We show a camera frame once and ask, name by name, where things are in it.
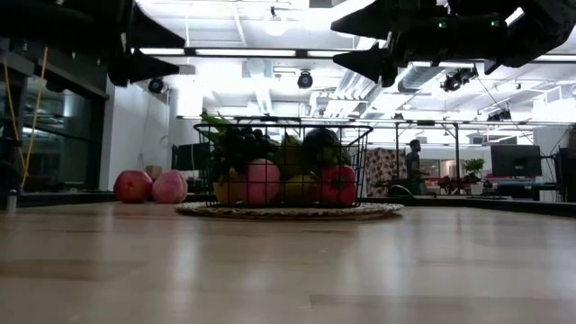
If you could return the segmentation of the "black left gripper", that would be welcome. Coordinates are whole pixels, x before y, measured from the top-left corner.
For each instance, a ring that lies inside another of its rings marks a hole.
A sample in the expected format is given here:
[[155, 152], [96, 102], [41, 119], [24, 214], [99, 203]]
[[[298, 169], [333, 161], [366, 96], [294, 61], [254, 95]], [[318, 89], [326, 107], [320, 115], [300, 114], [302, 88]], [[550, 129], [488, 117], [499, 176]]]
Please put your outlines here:
[[132, 48], [183, 48], [185, 39], [148, 16], [134, 0], [107, 0], [109, 30], [108, 77], [115, 86], [176, 75], [180, 67], [136, 49], [127, 50], [130, 29]]

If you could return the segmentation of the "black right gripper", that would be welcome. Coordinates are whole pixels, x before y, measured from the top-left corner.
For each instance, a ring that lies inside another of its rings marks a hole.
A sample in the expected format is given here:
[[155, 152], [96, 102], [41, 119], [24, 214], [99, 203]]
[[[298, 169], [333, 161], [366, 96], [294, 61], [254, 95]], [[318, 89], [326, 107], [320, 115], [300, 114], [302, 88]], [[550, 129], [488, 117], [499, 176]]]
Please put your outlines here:
[[495, 59], [508, 34], [509, 7], [500, 0], [373, 0], [331, 23], [333, 32], [385, 40], [370, 49], [337, 54], [333, 62], [390, 87], [398, 62]]

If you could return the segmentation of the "green leafy vegetable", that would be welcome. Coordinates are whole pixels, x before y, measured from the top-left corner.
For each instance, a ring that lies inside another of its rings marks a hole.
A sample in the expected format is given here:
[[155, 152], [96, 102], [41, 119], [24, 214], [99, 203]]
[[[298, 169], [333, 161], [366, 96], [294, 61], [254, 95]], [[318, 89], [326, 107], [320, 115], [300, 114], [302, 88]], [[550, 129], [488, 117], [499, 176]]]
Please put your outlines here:
[[203, 124], [206, 124], [211, 131], [217, 131], [218, 133], [226, 132], [228, 129], [234, 126], [229, 120], [224, 118], [222, 115], [209, 115], [208, 113], [203, 113], [201, 115], [201, 120]]

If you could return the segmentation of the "dark purple fig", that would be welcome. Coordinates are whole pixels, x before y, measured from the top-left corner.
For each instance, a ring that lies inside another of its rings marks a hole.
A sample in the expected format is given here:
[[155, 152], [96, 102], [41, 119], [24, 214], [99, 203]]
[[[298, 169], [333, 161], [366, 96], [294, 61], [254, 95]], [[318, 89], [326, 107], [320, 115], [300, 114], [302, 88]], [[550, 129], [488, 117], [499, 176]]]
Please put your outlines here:
[[332, 148], [338, 144], [338, 135], [333, 130], [320, 127], [306, 133], [302, 142], [302, 151], [305, 155], [313, 157], [320, 150]]

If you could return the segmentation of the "green avocado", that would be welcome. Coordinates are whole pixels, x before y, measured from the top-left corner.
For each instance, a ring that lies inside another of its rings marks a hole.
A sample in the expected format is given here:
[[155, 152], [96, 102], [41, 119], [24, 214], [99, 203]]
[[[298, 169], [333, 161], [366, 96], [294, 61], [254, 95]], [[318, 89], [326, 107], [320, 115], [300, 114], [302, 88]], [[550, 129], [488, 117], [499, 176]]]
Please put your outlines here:
[[350, 166], [351, 157], [348, 150], [340, 146], [322, 148], [316, 156], [322, 166]]

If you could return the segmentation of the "black grape bunch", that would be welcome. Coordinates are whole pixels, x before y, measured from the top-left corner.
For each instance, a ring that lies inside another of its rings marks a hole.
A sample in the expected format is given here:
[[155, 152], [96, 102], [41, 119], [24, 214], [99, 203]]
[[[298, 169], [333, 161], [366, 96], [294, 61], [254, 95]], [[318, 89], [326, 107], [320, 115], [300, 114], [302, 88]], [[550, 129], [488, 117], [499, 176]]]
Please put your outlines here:
[[216, 179], [230, 170], [244, 174], [252, 161], [271, 158], [278, 150], [279, 143], [260, 129], [229, 127], [215, 142], [211, 153], [211, 171]]

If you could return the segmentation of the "red apple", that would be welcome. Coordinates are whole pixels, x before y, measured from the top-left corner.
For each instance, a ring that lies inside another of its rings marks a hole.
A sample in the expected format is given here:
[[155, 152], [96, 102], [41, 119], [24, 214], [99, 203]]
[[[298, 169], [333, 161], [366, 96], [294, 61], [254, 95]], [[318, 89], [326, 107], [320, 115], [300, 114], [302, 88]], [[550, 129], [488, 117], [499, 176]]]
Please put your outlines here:
[[152, 179], [140, 170], [122, 171], [115, 180], [113, 192], [122, 203], [145, 203], [151, 196]]

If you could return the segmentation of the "pink peach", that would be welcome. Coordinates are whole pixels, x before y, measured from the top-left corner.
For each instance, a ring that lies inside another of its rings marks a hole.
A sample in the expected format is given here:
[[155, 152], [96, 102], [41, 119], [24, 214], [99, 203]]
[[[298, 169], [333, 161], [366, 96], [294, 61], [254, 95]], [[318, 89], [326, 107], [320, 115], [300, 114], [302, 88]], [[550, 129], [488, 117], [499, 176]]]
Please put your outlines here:
[[279, 191], [280, 170], [267, 159], [255, 159], [247, 165], [245, 198], [249, 204], [270, 203]]
[[152, 185], [152, 196], [157, 203], [182, 203], [188, 194], [188, 183], [178, 170], [161, 174]]

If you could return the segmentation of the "green speckled pear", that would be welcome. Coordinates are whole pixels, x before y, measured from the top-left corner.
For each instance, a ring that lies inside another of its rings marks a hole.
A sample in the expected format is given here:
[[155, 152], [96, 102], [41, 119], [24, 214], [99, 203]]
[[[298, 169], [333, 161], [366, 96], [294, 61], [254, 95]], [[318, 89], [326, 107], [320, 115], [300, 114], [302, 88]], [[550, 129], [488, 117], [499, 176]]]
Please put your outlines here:
[[302, 142], [293, 135], [285, 135], [275, 153], [273, 162], [284, 179], [306, 173], [302, 157]]

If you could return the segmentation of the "red bell pepper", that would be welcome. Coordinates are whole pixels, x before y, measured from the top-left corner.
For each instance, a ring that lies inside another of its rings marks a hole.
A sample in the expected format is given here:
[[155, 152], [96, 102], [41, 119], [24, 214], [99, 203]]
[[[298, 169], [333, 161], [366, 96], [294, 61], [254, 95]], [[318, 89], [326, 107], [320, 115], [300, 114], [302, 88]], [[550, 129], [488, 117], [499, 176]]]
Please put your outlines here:
[[321, 170], [319, 200], [326, 204], [356, 202], [356, 171], [351, 166], [328, 166]]

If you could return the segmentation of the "person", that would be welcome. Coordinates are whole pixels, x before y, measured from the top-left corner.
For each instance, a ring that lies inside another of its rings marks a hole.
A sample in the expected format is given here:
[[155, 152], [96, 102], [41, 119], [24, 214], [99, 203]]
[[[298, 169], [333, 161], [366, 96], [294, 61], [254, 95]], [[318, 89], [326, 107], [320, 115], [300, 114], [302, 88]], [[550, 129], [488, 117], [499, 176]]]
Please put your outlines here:
[[420, 181], [423, 176], [428, 176], [428, 172], [420, 169], [420, 141], [418, 139], [412, 140], [409, 147], [410, 153], [406, 155], [407, 176], [410, 180]]

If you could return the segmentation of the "patterned fabric panel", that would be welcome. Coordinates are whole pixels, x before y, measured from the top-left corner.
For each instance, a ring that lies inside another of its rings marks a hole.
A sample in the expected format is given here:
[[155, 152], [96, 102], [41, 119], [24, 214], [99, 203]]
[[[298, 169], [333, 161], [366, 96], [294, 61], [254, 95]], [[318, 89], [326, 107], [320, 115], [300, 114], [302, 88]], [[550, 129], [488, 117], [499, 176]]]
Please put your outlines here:
[[372, 148], [366, 153], [365, 196], [367, 198], [384, 198], [388, 187], [398, 180], [407, 178], [405, 151], [395, 149]]

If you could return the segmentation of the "potted green plant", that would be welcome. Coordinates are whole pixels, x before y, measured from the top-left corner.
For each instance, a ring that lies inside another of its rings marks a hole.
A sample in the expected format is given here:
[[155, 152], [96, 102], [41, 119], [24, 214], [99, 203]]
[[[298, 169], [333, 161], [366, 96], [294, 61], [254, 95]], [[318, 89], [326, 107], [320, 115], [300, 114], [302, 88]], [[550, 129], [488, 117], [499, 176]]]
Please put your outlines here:
[[483, 192], [482, 170], [484, 164], [485, 160], [483, 158], [471, 158], [463, 163], [464, 180], [470, 187], [471, 195], [481, 195]]

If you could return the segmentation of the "black desk monitor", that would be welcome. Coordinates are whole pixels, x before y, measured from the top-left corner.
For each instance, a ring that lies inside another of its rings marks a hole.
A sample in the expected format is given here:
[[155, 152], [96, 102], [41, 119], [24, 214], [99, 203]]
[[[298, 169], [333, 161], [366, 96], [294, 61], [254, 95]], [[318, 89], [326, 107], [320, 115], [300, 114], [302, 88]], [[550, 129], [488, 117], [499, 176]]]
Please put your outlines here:
[[542, 174], [539, 146], [492, 145], [490, 156], [494, 176], [536, 177]]

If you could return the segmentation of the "round woven placemat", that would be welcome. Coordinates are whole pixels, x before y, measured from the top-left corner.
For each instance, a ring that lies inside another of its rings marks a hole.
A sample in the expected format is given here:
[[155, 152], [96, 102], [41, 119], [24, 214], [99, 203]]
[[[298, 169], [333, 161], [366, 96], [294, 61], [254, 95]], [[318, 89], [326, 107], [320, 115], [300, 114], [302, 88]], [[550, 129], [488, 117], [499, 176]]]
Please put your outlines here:
[[404, 208], [397, 203], [365, 202], [356, 207], [258, 207], [208, 206], [185, 202], [175, 206], [181, 215], [243, 221], [371, 221], [399, 216]]

